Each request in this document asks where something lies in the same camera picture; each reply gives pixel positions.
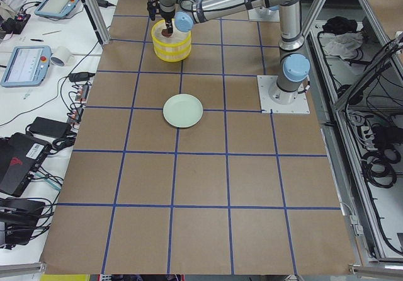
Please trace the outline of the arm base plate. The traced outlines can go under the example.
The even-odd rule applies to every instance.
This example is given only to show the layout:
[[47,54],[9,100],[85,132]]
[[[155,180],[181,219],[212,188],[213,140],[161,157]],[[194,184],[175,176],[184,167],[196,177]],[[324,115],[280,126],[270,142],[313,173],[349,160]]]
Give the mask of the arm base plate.
[[258,75],[259,101],[262,113],[299,114],[310,113],[305,93],[299,94],[301,84],[294,92],[284,92],[277,85],[278,76]]

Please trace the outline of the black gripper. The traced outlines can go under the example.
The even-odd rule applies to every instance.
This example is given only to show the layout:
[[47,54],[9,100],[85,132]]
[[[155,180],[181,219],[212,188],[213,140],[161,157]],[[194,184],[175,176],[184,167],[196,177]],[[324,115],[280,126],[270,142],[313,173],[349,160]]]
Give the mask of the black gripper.
[[176,13],[176,4],[163,4],[162,2],[159,3],[159,12],[162,18],[166,22],[166,30],[168,35],[173,34],[173,22],[172,19]]

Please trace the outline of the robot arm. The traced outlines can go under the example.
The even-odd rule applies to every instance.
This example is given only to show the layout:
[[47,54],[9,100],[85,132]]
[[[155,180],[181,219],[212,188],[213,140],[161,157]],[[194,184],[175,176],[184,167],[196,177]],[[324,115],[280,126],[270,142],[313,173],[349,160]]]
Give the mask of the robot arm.
[[159,14],[165,21],[166,35],[174,29],[189,32],[198,23],[258,8],[279,7],[281,39],[284,52],[295,52],[305,42],[302,33],[300,0],[148,0],[149,18]]

